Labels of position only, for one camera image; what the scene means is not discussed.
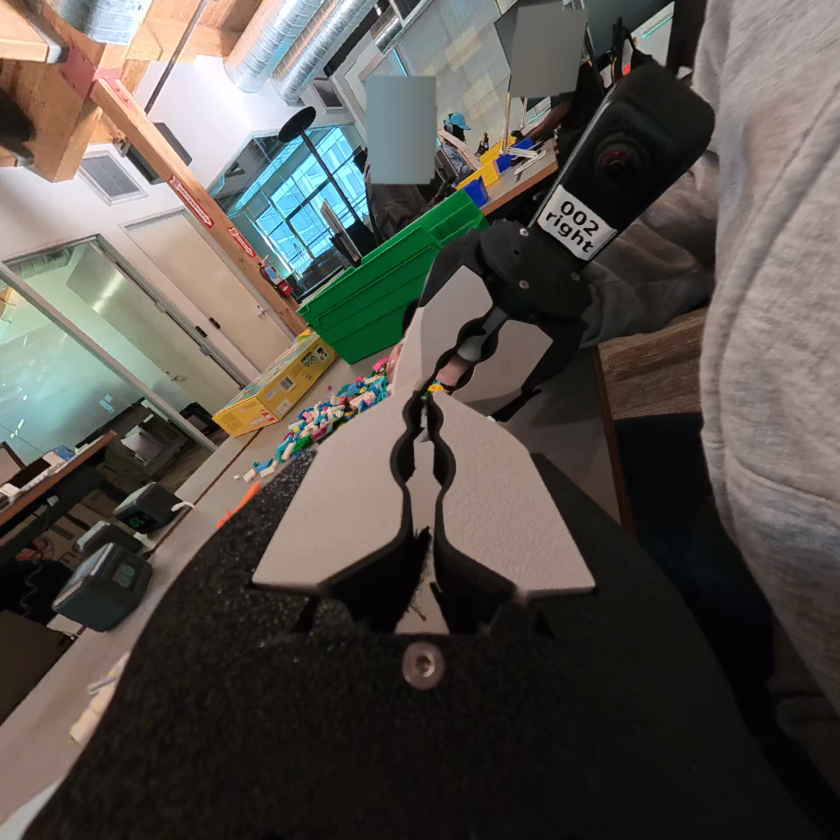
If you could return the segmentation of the yellow storage bin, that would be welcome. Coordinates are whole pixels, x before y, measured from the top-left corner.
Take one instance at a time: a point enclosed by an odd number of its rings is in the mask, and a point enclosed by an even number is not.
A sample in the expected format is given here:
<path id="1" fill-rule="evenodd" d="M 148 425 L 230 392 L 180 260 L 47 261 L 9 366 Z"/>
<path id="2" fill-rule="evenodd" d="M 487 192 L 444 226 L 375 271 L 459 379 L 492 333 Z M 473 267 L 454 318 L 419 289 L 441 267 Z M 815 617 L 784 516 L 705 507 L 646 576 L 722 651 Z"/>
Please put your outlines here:
<path id="1" fill-rule="evenodd" d="M 478 170 L 473 172 L 473 174 L 477 172 L 482 174 L 487 187 L 499 180 L 500 174 L 497 172 L 495 163 L 499 153 L 501 153 L 501 148 L 502 142 L 499 141 L 491 145 L 491 147 L 489 147 L 487 151 L 483 152 L 478 157 L 479 168 Z"/>

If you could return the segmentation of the wall air vent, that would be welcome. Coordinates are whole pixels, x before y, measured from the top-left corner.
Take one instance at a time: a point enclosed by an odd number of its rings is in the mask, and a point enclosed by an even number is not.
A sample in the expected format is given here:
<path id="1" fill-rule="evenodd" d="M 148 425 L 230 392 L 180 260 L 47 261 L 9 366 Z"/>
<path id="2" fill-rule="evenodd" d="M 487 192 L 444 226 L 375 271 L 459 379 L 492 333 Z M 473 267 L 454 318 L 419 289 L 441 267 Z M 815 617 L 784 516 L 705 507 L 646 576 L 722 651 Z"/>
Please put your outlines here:
<path id="1" fill-rule="evenodd" d="M 79 175 L 105 204 L 113 207 L 143 200 L 148 196 L 117 157 L 107 150 L 86 155 L 79 167 Z"/>

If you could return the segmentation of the green plastic bin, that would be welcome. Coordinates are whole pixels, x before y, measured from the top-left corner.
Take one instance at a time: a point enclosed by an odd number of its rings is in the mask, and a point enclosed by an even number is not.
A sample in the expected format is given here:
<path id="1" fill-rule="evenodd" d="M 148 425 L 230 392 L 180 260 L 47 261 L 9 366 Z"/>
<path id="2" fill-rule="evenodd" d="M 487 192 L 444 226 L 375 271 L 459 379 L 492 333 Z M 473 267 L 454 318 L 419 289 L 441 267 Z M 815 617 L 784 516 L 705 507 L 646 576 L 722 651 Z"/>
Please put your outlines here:
<path id="1" fill-rule="evenodd" d="M 421 296 L 427 273 L 440 252 L 428 245 L 414 253 L 391 248 L 365 265 L 345 271 L 323 288 L 301 314 L 316 333 L 346 358 L 361 358 L 402 336 L 407 305 Z"/>
<path id="2" fill-rule="evenodd" d="M 415 259 L 379 275 L 352 269 L 312 301 L 324 305 L 315 332 L 350 363 L 396 344 L 431 264 L 430 257 Z"/>
<path id="3" fill-rule="evenodd" d="M 484 214 L 463 191 L 436 205 L 318 290 L 299 308 L 298 315 L 312 329 L 332 310 L 361 302 L 363 295 L 393 291 L 415 274 L 423 283 L 439 251 L 470 229 L 488 226 Z"/>

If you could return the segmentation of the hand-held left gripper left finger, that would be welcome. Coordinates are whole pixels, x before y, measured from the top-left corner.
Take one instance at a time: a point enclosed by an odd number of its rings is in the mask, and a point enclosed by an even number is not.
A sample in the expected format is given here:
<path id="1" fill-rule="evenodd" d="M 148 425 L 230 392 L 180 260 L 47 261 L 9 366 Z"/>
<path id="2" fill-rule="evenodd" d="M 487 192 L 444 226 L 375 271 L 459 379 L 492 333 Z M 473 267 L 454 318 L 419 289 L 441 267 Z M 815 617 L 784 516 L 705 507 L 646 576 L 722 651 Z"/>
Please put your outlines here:
<path id="1" fill-rule="evenodd" d="M 327 594 L 408 547 L 421 408 L 419 392 L 394 392 L 318 448 L 255 568 L 255 586 Z"/>

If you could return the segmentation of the black monitor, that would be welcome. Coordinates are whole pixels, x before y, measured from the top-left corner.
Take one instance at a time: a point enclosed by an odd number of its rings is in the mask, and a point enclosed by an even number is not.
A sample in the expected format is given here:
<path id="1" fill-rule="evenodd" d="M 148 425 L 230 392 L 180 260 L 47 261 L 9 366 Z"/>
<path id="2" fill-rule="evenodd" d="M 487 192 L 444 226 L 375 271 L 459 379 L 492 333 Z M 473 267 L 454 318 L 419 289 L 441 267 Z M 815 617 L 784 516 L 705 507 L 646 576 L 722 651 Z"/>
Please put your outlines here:
<path id="1" fill-rule="evenodd" d="M 584 1 L 589 29 L 600 58 L 611 48 L 613 25 L 618 18 L 631 32 L 636 47 L 664 65 L 668 53 L 674 2 L 666 1 Z"/>

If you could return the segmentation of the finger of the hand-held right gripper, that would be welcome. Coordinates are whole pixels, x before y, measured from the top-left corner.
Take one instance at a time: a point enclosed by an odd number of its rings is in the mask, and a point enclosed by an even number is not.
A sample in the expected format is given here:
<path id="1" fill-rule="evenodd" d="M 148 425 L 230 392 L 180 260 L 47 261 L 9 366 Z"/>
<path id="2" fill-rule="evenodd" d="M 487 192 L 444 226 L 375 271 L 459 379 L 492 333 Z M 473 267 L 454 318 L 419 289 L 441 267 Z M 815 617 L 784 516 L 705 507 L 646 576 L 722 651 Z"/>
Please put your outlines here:
<path id="1" fill-rule="evenodd" d="M 394 370 L 394 395 L 411 396 L 434 382 L 455 388 L 477 363 L 495 306 L 483 279 L 461 266 L 407 329 Z"/>
<path id="2" fill-rule="evenodd" d="M 553 344 L 537 325 L 504 322 L 496 349 L 476 362 L 465 384 L 453 391 L 458 402 L 483 415 L 499 412 L 522 395 L 522 387 Z"/>

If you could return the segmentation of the black floor lamp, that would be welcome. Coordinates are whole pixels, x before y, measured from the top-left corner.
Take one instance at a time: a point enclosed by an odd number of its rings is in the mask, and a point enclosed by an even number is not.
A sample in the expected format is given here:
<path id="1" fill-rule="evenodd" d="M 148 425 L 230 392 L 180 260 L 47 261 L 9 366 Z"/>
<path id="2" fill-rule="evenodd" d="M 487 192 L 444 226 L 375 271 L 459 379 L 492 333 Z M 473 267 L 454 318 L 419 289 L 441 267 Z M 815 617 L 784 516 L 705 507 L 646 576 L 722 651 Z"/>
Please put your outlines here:
<path id="1" fill-rule="evenodd" d="M 309 137 L 308 130 L 312 126 L 316 116 L 317 113 L 313 107 L 305 107 L 296 111 L 278 132 L 278 141 L 283 144 L 288 144 L 294 139 L 299 138 L 315 162 L 318 163 L 318 167 L 322 170 L 328 183 L 332 186 L 340 203 L 349 211 L 353 221 L 357 224 L 362 224 L 361 216 L 356 212 L 353 201 L 346 194 L 335 175 L 329 171 L 316 144 Z M 321 213 L 327 226 L 332 230 L 337 242 L 342 244 L 343 252 L 348 257 L 351 265 L 357 267 L 362 261 L 362 254 L 348 233 L 347 228 L 343 225 L 339 212 L 332 207 L 326 198 L 323 200 L 322 207 L 325 207 L 325 209 L 321 210 Z"/>

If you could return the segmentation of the yellow lego box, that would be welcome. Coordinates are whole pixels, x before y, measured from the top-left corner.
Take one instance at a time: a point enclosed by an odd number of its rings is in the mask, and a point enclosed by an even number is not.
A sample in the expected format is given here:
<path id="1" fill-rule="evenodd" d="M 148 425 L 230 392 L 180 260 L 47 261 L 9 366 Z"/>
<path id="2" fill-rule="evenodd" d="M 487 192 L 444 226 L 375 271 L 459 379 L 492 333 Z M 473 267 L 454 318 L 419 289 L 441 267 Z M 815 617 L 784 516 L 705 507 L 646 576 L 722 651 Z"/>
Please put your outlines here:
<path id="1" fill-rule="evenodd" d="M 334 348 L 309 330 L 217 413 L 213 422 L 231 437 L 279 422 L 338 358 Z"/>

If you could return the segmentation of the silver air duct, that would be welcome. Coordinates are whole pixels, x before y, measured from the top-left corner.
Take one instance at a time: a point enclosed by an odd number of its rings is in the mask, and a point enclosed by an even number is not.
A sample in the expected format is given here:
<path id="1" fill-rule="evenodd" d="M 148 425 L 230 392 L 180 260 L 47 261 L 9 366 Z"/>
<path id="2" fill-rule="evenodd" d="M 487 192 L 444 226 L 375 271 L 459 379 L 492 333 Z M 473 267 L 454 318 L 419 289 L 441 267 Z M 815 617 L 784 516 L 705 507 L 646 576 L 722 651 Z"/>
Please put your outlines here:
<path id="1" fill-rule="evenodd" d="M 323 1 L 264 1 L 224 60 L 227 77 L 258 92 L 318 12 Z"/>
<path id="2" fill-rule="evenodd" d="M 286 105 L 299 104 L 301 92 L 377 4 L 328 1 L 319 7 L 270 76 L 275 92 Z"/>

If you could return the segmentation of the black wall speaker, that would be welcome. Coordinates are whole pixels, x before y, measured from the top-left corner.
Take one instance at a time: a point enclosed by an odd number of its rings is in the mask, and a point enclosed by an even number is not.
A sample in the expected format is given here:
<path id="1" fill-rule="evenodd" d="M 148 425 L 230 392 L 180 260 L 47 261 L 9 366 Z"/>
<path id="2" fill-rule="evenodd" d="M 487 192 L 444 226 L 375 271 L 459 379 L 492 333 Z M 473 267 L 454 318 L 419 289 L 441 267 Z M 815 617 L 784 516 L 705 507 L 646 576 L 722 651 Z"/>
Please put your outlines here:
<path id="1" fill-rule="evenodd" d="M 193 157 L 165 122 L 154 121 L 153 126 L 170 149 L 170 156 L 176 155 L 184 165 L 193 162 Z M 161 151 L 157 147 L 146 150 L 130 143 L 123 156 L 149 185 L 159 185 L 165 181 L 162 167 L 168 162 L 168 158 L 161 157 Z"/>

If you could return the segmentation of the wooden post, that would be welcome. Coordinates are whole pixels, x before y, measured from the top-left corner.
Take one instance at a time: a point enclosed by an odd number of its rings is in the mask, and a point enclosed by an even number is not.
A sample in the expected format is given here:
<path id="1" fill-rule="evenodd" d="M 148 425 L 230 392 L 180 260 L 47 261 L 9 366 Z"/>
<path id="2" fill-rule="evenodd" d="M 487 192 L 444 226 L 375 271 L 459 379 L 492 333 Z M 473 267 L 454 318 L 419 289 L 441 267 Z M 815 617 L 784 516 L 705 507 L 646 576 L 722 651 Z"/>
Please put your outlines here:
<path id="1" fill-rule="evenodd" d="M 231 258 L 239 273 L 267 300 L 269 308 L 292 335 L 304 333 L 308 325 L 299 315 L 298 305 L 273 288 L 263 275 L 262 261 L 257 251 L 209 195 L 121 81 L 105 77 L 96 79 L 91 84 L 89 97 L 142 154 L 153 171 L 178 196 L 220 249 Z"/>

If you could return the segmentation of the white door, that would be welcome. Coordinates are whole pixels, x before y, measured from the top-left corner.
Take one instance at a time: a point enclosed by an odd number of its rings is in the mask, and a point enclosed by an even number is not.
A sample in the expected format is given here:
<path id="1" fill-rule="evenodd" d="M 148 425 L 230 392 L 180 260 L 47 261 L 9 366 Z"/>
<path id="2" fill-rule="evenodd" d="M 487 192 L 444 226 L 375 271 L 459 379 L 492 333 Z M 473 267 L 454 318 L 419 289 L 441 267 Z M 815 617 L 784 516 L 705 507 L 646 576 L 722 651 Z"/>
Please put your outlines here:
<path id="1" fill-rule="evenodd" d="M 123 230 L 166 277 L 166 298 L 177 304 L 205 349 L 245 382 L 291 347 L 288 328 L 186 212 L 147 217 Z"/>

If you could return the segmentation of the dark blue jeans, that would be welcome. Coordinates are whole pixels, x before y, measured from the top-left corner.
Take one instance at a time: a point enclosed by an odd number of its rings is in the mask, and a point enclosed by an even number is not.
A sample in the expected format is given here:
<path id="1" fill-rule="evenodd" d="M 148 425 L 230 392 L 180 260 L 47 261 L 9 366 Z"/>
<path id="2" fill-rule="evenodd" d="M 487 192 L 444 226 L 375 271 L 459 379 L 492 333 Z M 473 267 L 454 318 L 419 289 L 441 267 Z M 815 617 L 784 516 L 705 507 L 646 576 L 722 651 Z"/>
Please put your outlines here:
<path id="1" fill-rule="evenodd" d="M 701 429 L 698 413 L 616 421 L 638 541 L 696 618 L 785 790 L 826 838 L 838 838 L 837 796 L 776 717 L 771 608 L 719 519 Z"/>

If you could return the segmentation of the pile of mixed lego bricks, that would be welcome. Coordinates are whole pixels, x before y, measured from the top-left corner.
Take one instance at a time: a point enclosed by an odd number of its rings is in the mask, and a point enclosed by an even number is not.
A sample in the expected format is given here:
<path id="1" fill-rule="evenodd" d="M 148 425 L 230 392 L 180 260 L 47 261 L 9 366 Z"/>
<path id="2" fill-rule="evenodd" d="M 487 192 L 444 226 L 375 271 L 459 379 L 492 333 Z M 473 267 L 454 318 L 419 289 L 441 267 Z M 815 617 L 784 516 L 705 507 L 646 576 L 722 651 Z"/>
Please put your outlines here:
<path id="1" fill-rule="evenodd" d="M 250 484 L 271 476 L 281 465 L 320 445 L 342 425 L 383 403 L 393 393 L 392 379 L 403 345 L 403 341 L 399 342 L 388 357 L 376 363 L 369 375 L 357 377 L 338 391 L 331 392 L 328 399 L 301 411 L 297 419 L 289 424 L 276 453 L 264 461 L 256 461 L 243 475 L 234 479 Z"/>

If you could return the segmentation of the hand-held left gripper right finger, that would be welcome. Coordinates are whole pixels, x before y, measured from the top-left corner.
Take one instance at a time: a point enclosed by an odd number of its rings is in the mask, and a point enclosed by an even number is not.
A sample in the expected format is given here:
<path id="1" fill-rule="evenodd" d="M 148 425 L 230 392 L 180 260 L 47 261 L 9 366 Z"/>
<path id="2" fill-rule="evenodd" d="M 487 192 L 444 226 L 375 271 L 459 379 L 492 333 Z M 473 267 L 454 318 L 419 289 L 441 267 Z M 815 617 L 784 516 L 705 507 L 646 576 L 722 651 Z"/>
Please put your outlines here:
<path id="1" fill-rule="evenodd" d="M 489 572 L 505 597 L 587 593 L 595 580 L 527 448 L 504 426 L 447 394 L 433 394 L 440 494 L 436 573 Z"/>

